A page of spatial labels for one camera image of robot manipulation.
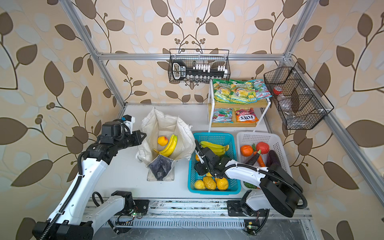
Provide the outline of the plastic bottle red cap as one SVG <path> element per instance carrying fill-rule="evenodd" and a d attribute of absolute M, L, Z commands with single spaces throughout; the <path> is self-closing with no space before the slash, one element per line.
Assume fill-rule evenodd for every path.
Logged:
<path fill-rule="evenodd" d="M 279 86 L 273 88 L 273 93 L 276 96 L 278 105 L 282 111 L 291 111 L 292 110 L 292 101 L 290 96 L 285 96 L 283 94 L 283 89 Z"/>

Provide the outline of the orange carrot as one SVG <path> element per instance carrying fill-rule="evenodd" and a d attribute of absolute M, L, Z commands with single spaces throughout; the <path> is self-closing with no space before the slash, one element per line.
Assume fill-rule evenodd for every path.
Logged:
<path fill-rule="evenodd" d="M 259 157 L 258 157 L 258 159 L 257 159 L 257 162 L 258 162 L 258 164 L 259 164 L 260 167 L 266 167 L 266 164 L 264 163 L 261 154 L 259 154 Z"/>

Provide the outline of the white canvas grocery bag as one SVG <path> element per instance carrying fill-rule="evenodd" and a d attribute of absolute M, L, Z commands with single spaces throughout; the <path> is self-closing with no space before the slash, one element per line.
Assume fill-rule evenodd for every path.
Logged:
<path fill-rule="evenodd" d="M 142 121 L 140 130 L 147 136 L 139 145 L 136 158 L 148 169 L 147 181 L 173 181 L 174 167 L 180 161 L 189 161 L 195 152 L 192 126 L 186 124 L 180 117 L 164 114 L 154 108 Z M 170 143 L 172 136 L 177 139 L 177 143 L 173 152 L 166 157 L 160 152 L 168 145 L 162 146 L 158 140 L 165 137 Z"/>

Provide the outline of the black tool in basket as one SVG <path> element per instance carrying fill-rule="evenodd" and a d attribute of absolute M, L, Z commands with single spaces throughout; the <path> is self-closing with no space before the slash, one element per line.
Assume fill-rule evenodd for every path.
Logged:
<path fill-rule="evenodd" d="M 228 80 L 231 75 L 230 70 L 225 65 L 214 68 L 213 64 L 205 63 L 205 61 L 202 64 L 198 64 L 197 61 L 187 64 L 182 60 L 175 60 L 170 62 L 168 71 L 171 74 L 171 80 L 175 81 L 209 82 L 213 79 Z"/>

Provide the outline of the single yellow banana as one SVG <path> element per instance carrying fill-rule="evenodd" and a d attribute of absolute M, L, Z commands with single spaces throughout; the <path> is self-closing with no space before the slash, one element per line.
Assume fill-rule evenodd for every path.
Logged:
<path fill-rule="evenodd" d="M 154 150 L 157 154 L 162 155 L 164 157 L 169 157 L 175 150 L 178 143 L 178 137 L 176 135 L 171 136 L 171 140 L 167 144 L 164 150 L 161 152 Z"/>

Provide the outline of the orange Fox's candy bag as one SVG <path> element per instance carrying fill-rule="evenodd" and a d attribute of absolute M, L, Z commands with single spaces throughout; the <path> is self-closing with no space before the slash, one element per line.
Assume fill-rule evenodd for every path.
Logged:
<path fill-rule="evenodd" d="M 237 108 L 234 111 L 238 123 L 255 124 L 259 121 L 253 108 Z"/>

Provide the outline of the red green candy bag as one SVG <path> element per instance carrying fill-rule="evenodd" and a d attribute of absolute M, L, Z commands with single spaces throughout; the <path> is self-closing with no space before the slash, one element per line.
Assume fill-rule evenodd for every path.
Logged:
<path fill-rule="evenodd" d="M 227 108 L 214 109 L 213 123 L 233 123 L 233 110 Z"/>

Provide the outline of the orange fruit white basket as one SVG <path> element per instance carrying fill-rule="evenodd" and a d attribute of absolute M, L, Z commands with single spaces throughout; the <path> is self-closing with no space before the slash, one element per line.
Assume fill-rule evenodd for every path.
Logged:
<path fill-rule="evenodd" d="M 243 157 L 250 157 L 254 154 L 254 149 L 250 145 L 243 145 L 240 148 L 240 152 Z"/>

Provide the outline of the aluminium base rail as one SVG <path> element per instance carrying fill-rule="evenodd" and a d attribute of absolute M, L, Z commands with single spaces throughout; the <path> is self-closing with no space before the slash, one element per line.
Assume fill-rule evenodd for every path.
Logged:
<path fill-rule="evenodd" d="M 243 230 L 250 222 L 263 220 L 311 220 L 309 209 L 297 210 L 292 218 L 275 210 L 259 210 L 251 216 L 236 209 L 237 199 L 135 199 L 135 215 L 115 214 L 110 218 L 117 228 L 158 229 L 235 229 Z"/>

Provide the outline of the pink teal snack bag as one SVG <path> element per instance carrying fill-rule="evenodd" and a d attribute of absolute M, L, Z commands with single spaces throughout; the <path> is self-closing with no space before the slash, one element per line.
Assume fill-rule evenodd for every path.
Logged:
<path fill-rule="evenodd" d="M 269 99 L 272 96 L 263 79 L 253 80 L 253 86 L 256 92 L 257 101 Z"/>

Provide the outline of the small yellow lemon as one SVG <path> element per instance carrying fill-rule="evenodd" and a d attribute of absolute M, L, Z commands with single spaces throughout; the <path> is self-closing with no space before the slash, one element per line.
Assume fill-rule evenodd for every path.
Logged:
<path fill-rule="evenodd" d="M 195 187 L 196 190 L 205 190 L 206 189 L 205 183 L 204 183 L 203 180 L 195 181 L 194 187 Z"/>

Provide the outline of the purple eggplant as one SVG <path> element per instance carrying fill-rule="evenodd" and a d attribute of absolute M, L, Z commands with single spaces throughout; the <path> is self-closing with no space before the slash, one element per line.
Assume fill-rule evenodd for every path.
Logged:
<path fill-rule="evenodd" d="M 268 152 L 267 163 L 266 163 L 267 167 L 270 167 L 272 165 L 278 165 L 280 167 L 282 166 L 280 162 L 280 158 L 274 150 L 270 150 Z"/>

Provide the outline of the yellow round lemon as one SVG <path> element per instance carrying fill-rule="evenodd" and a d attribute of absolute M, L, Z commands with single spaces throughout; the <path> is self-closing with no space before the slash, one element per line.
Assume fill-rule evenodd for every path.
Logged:
<path fill-rule="evenodd" d="M 229 182 L 226 178 L 215 178 L 217 188 L 220 191 L 226 191 L 229 188 Z"/>

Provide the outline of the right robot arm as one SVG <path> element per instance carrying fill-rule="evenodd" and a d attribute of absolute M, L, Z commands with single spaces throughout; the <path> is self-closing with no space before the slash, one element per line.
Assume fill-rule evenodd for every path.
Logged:
<path fill-rule="evenodd" d="M 254 211 L 275 209 L 289 218 L 294 215 L 296 209 L 307 208 L 308 201 L 303 194 L 303 188 L 279 165 L 254 167 L 230 158 L 221 158 L 208 147 L 202 147 L 200 142 L 195 143 L 195 152 L 200 159 L 195 165 L 195 170 L 200 176 L 210 173 L 218 179 L 240 180 L 261 189 L 263 195 L 244 195 L 248 208 Z"/>

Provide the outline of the white wooden shelf rack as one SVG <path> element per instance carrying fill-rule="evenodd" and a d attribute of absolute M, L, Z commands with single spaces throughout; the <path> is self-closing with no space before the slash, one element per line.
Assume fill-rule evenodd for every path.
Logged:
<path fill-rule="evenodd" d="M 251 103 L 251 104 L 231 104 L 231 103 L 222 103 L 217 102 L 214 98 L 214 87 L 213 87 L 213 81 L 210 81 L 209 84 L 209 94 L 208 94 L 208 113 L 209 113 L 209 126 L 208 126 L 208 132 L 212 132 L 212 128 L 237 128 L 237 127 L 243 127 L 243 128 L 253 128 L 254 132 L 256 131 L 256 127 L 262 123 L 262 121 L 267 124 L 267 121 L 264 120 L 264 117 L 266 116 L 266 113 L 268 109 L 271 106 L 271 100 L 270 99 L 262 99 L 258 102 Z M 255 124 L 240 124 L 236 120 L 235 115 L 235 108 L 253 108 L 260 109 L 261 115 L 257 116 L 259 121 Z M 233 123 L 213 123 L 213 114 L 215 109 L 232 109 L 232 117 L 233 117 Z"/>

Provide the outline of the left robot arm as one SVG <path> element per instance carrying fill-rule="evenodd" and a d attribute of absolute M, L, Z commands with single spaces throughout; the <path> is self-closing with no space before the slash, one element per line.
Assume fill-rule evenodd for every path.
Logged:
<path fill-rule="evenodd" d="M 106 122 L 97 141 L 79 154 L 78 173 L 65 196 L 45 222 L 37 222 L 32 230 L 38 240 L 91 240 L 94 234 L 115 214 L 136 213 L 131 192 L 115 191 L 95 210 L 84 215 L 99 179 L 118 151 L 139 146 L 145 133 L 133 131 L 135 118 L 124 115 Z"/>

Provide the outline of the green pepper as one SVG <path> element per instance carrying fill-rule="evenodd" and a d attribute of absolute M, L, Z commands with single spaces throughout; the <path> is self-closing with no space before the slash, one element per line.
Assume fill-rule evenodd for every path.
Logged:
<path fill-rule="evenodd" d="M 255 185 L 252 185 L 250 183 L 247 183 L 247 182 L 244 182 L 244 186 L 249 188 L 249 189 L 257 189 L 258 187 L 256 187 Z"/>

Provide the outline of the white plastic basket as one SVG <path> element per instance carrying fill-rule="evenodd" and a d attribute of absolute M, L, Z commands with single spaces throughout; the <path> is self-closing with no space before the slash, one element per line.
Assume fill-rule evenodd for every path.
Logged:
<path fill-rule="evenodd" d="M 279 136 L 261 132 L 239 132 L 237 133 L 236 140 L 238 162 L 245 164 L 253 157 L 253 155 L 244 156 L 241 150 L 244 146 L 250 146 L 256 152 L 261 150 L 261 155 L 254 164 L 255 167 L 259 166 L 260 161 L 263 161 L 267 167 L 275 163 L 279 164 L 281 168 L 284 169 L 290 176 L 292 175 L 288 159 Z"/>

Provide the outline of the red tomato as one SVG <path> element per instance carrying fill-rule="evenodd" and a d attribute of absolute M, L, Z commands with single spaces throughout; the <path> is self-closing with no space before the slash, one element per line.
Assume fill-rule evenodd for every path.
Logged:
<path fill-rule="evenodd" d="M 270 146 L 265 142 L 259 142 L 256 145 L 257 152 L 260 152 L 261 155 L 267 154 L 270 151 Z"/>

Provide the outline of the green banana bunch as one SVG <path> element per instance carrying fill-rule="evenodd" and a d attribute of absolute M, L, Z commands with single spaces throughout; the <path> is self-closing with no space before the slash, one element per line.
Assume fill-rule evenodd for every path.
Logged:
<path fill-rule="evenodd" d="M 225 153 L 230 148 L 229 145 L 222 146 L 222 145 L 213 144 L 213 143 L 210 143 L 210 142 L 207 142 L 207 141 L 201 141 L 200 145 L 203 148 L 209 148 L 211 151 L 213 151 L 213 153 L 215 155 L 217 155 L 219 157 L 225 155 Z"/>

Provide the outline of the dark zucchini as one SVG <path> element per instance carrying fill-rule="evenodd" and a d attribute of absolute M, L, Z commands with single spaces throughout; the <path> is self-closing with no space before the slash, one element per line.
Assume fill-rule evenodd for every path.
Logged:
<path fill-rule="evenodd" d="M 247 165 L 253 166 L 256 162 L 259 162 L 261 152 L 256 152 L 247 162 Z"/>

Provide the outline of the yellow bumpy lemon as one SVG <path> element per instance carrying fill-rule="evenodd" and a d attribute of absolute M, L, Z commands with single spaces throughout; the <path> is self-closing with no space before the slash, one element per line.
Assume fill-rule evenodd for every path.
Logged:
<path fill-rule="evenodd" d="M 203 182 L 204 182 L 205 188 L 208 190 L 213 191 L 217 188 L 217 184 L 213 177 L 209 177 L 209 176 L 203 177 Z"/>

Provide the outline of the teal plastic basket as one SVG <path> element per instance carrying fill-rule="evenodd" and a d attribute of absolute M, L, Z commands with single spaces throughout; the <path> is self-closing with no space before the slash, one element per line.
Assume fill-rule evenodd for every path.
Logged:
<path fill-rule="evenodd" d="M 241 191 L 241 182 L 239 180 L 229 179 L 229 187 L 225 191 L 221 190 L 199 190 L 195 188 L 195 182 L 202 180 L 209 172 L 212 176 L 220 174 L 225 165 L 230 160 L 237 159 L 235 139 L 233 135 L 228 133 L 194 133 L 196 142 L 202 145 L 202 142 L 208 142 L 221 146 L 228 146 L 228 150 L 223 155 L 215 154 L 211 150 L 205 150 L 201 147 L 203 154 L 208 158 L 208 162 L 201 164 L 196 160 L 193 154 L 189 163 L 189 180 L 188 189 L 194 194 L 203 195 L 237 195 Z"/>

